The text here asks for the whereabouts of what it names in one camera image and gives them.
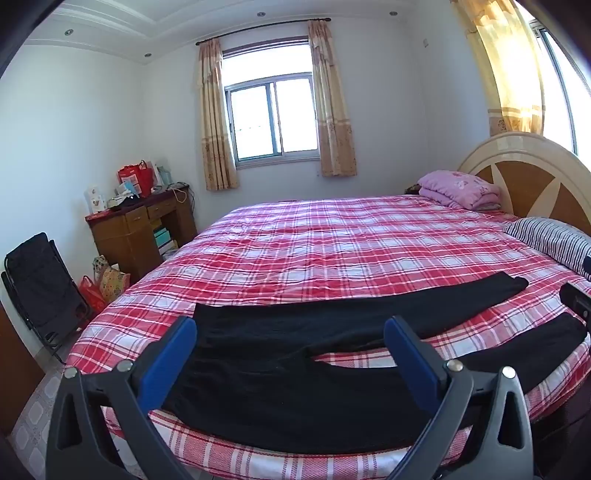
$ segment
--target tiled floor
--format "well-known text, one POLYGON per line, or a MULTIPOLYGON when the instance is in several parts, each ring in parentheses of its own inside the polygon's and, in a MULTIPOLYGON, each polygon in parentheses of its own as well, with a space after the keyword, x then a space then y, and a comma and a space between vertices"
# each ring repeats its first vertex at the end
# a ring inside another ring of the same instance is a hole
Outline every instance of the tiled floor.
POLYGON ((49 420, 60 381, 61 368, 45 375, 8 437, 17 456, 35 479, 45 478, 49 420))
MULTIPOLYGON (((46 477, 47 436, 62 371, 63 367, 57 362, 48 371, 8 437, 17 456, 36 480, 45 480, 46 477)), ((127 470, 139 478, 146 478, 127 443, 119 437, 113 437, 113 442, 127 470)), ((190 469, 189 473, 196 480, 222 480, 198 469, 190 469)))

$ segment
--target ceiling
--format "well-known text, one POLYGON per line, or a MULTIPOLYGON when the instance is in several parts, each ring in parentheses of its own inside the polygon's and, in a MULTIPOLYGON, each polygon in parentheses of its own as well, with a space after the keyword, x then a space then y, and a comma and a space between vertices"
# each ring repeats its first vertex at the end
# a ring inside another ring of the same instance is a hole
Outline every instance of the ceiling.
POLYGON ((404 20, 414 0, 65 0, 27 44, 149 63, 182 45, 254 25, 317 16, 404 20), (391 17, 389 12, 399 15, 391 17), (264 18, 257 17, 265 12, 264 18))

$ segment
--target black folding chair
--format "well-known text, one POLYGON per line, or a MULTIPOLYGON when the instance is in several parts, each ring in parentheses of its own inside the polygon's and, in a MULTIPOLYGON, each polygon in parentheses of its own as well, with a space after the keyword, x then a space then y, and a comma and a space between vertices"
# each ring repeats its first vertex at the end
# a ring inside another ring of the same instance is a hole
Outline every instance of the black folding chair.
POLYGON ((58 350, 93 310, 72 280, 53 240, 40 233, 4 259, 2 281, 14 307, 43 346, 58 350))

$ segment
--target desk drawer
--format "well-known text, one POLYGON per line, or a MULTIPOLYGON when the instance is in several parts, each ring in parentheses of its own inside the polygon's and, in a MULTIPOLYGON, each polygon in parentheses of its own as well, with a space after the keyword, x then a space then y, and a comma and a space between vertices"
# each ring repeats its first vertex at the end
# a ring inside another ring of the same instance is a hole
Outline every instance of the desk drawer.
POLYGON ((176 199, 168 199, 148 207, 148 217, 150 220, 156 220, 164 215, 173 212, 176 208, 176 199))
POLYGON ((92 227, 92 235, 95 237, 96 242, 101 240, 110 240, 120 236, 127 235, 129 229, 124 217, 114 217, 104 222, 97 223, 92 227))
POLYGON ((127 220, 129 233, 137 232, 149 223, 148 212, 145 207, 136 208, 125 214, 125 220, 127 220))

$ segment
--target black pants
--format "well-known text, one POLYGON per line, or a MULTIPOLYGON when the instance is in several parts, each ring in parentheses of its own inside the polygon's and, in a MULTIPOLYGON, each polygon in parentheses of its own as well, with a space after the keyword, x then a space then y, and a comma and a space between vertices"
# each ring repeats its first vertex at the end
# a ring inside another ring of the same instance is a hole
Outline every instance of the black pants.
MULTIPOLYGON (((526 286, 523 278, 499 273, 391 297, 197 305, 198 344, 164 407, 194 429, 269 450, 330 454, 411 445, 428 417, 396 368, 342 368, 311 357, 383 346, 384 322, 395 314, 404 316, 419 337, 429 338, 526 286)), ((462 361, 491 372, 512 365, 529 391, 584 336, 583 325, 564 316, 462 361)), ((467 413, 466 424, 475 414, 467 413)))

